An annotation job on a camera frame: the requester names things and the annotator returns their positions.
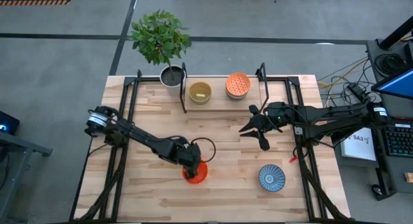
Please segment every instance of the white pot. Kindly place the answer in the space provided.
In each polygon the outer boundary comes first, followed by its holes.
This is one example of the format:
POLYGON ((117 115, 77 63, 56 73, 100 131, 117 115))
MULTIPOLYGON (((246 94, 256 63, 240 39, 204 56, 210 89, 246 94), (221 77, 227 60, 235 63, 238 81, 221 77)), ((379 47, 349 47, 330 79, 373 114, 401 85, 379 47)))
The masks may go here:
MULTIPOLYGON (((171 66, 172 66, 172 67, 174 67, 174 66, 175 66, 175 67, 178 67, 178 68, 180 68, 180 69, 182 70, 182 68, 181 68, 180 66, 178 66, 178 65, 171 65, 171 66)), ((168 70, 168 69, 169 69, 169 66, 164 67, 164 69, 162 69, 162 71, 161 71, 161 73, 160 73, 160 75, 159 75, 159 78, 160 78, 161 83, 163 84, 163 86, 165 86, 166 89, 168 90, 169 95, 179 97, 179 95, 181 94, 181 84, 178 84, 178 85, 176 85, 176 86, 168 86, 168 85, 164 84, 164 82, 162 81, 162 73, 163 73, 165 70, 168 70)), ((185 89, 186 74, 185 74, 185 72, 183 72, 183 73, 184 73, 184 75, 183 75, 183 87, 182 87, 182 89, 185 89)))

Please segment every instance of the keyboard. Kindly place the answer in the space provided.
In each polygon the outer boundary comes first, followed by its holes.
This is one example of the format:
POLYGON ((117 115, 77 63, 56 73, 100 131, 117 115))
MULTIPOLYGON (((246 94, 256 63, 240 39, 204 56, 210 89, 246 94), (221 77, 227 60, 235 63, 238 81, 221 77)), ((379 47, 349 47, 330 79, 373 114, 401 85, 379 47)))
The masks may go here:
POLYGON ((385 138, 390 156, 413 158, 413 128, 410 125, 386 127, 385 138))

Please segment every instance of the red object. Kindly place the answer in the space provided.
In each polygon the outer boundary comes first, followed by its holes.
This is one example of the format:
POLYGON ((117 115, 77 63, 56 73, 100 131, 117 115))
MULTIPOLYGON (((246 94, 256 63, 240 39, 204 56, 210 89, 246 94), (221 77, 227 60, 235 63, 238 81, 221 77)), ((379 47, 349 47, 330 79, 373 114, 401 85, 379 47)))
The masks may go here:
POLYGON ((200 182, 204 181, 208 175, 208 166, 206 163, 200 163, 197 169, 197 175, 194 178, 187 179, 185 177, 185 168, 182 168, 182 176, 184 179, 191 184, 199 184, 200 182))
POLYGON ((236 72, 228 77, 225 86, 231 97, 239 98, 240 96, 246 95, 250 90, 251 81, 246 74, 236 72))
POLYGON ((290 163, 294 162, 296 159, 298 159, 298 157, 293 157, 292 159, 290 159, 290 163))

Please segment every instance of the computer monitor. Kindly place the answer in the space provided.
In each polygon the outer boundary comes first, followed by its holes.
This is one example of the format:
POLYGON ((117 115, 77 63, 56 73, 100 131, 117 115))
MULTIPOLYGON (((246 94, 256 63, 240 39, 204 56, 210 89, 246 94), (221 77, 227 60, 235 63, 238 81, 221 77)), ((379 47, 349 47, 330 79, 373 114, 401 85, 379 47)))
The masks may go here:
POLYGON ((14 135, 20 121, 4 112, 0 111, 0 131, 14 135))
POLYGON ((413 99, 413 64, 375 84, 372 91, 413 99))

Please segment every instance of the yellow bowl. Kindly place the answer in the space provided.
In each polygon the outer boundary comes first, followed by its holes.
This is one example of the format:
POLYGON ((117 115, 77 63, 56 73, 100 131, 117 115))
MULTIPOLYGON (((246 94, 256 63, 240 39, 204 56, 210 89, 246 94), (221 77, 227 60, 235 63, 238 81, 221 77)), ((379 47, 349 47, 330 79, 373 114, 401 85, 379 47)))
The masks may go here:
POLYGON ((197 82, 189 88, 189 97, 197 105, 203 105, 211 98, 212 91, 209 84, 197 82))

